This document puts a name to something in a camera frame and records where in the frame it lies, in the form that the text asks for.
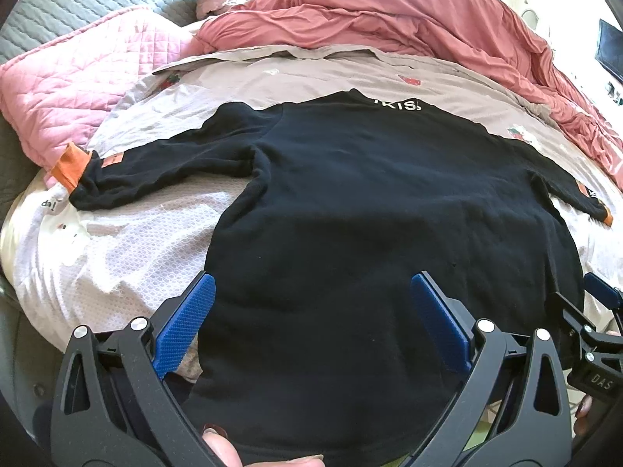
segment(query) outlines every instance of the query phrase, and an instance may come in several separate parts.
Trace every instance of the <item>pink blanket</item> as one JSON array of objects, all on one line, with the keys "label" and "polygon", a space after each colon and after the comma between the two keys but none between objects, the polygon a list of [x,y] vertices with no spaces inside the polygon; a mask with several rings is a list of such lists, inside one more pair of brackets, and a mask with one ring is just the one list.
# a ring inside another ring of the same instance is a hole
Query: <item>pink blanket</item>
[{"label": "pink blanket", "polygon": [[206,22],[205,52],[257,45],[369,45],[433,56],[551,107],[569,140],[623,189],[621,138],[552,63],[552,51],[500,0],[251,0]]},{"label": "pink blanket", "polygon": [[147,7],[117,10],[0,65],[0,109],[26,156],[50,170],[68,143],[88,143],[142,76],[200,52]]}]

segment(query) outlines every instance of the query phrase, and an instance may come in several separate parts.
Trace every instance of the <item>bed sheet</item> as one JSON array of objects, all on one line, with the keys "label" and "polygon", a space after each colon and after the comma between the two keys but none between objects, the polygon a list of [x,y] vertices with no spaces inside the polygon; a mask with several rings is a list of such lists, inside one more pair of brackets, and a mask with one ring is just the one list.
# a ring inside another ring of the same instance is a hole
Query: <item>bed sheet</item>
[{"label": "bed sheet", "polygon": [[[161,89],[161,83],[173,85]],[[584,271],[621,285],[623,195],[569,142],[544,105],[454,63],[382,53],[360,46],[316,50],[294,46],[237,49],[181,61],[130,90],[93,136],[101,156],[199,127],[228,101],[261,109],[359,89],[385,101],[417,97],[484,124],[490,133],[523,138],[594,190],[611,209],[606,227],[554,198],[571,230]],[[61,185],[38,176],[15,202],[0,240],[0,257],[34,327],[64,349],[72,330],[119,329],[149,316],[181,293],[202,269],[220,214],[248,179],[198,174],[117,209],[78,212]],[[586,296],[585,313],[603,330],[610,313]],[[196,346],[178,372],[200,373]]]}]

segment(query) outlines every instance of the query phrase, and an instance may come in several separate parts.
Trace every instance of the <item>human hand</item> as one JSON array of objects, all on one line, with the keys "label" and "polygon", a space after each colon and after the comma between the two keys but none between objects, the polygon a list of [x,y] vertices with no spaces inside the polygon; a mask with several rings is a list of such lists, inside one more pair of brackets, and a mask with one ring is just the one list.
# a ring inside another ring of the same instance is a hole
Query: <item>human hand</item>
[{"label": "human hand", "polygon": [[[614,332],[610,330],[606,332],[608,335],[621,335],[618,332]],[[593,406],[593,398],[590,395],[585,395],[580,402],[580,405],[577,406],[577,412],[575,413],[575,424],[573,425],[573,431],[576,435],[584,435],[590,429],[590,424],[588,421],[588,413],[591,411],[591,407]]]},{"label": "human hand", "polygon": [[[242,462],[233,444],[219,435],[216,430],[213,428],[206,429],[203,433],[203,440],[227,467],[242,467]],[[286,462],[254,463],[247,465],[247,467],[325,467],[322,458],[322,455],[314,455]]]}]

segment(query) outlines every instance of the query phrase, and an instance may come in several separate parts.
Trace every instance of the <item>orange label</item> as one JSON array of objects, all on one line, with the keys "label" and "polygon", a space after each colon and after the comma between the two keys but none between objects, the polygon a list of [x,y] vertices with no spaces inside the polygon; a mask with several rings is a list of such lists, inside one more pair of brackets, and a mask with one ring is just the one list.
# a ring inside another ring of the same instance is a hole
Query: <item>orange label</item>
[{"label": "orange label", "polygon": [[114,165],[115,163],[121,163],[122,159],[123,151],[118,152],[117,154],[113,154],[113,156],[108,156],[107,158],[104,158],[104,161],[102,162],[102,168],[108,167],[109,165]]}]

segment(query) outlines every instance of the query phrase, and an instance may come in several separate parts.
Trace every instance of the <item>blue gripper pad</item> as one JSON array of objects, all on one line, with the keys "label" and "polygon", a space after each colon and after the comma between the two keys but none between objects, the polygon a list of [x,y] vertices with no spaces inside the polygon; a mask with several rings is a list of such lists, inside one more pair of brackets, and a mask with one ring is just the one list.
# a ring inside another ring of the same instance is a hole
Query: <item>blue gripper pad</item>
[{"label": "blue gripper pad", "polygon": [[588,272],[588,274],[584,276],[584,289],[611,311],[623,305],[621,292],[592,272]]},{"label": "blue gripper pad", "polygon": [[214,278],[210,274],[204,274],[158,335],[153,366],[160,379],[180,366],[194,336],[214,304],[215,295]]},{"label": "blue gripper pad", "polygon": [[459,374],[469,373],[472,369],[469,338],[443,298],[422,274],[413,276],[411,296],[448,370]]}]

